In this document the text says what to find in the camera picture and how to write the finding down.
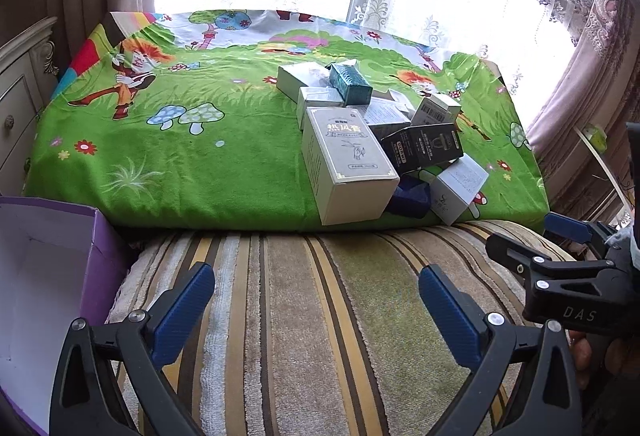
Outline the person's right hand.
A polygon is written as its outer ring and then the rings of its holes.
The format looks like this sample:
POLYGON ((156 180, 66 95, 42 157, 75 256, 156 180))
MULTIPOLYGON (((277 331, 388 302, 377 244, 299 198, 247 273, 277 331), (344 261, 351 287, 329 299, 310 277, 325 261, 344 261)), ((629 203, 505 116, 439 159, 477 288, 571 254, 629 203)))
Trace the person's right hand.
POLYGON ((635 380, 639 377, 639 342, 614 340, 604 348, 605 340, 590 338, 584 332, 569 330, 570 353, 574 359, 576 381, 584 390, 590 376, 604 366, 614 376, 635 380))

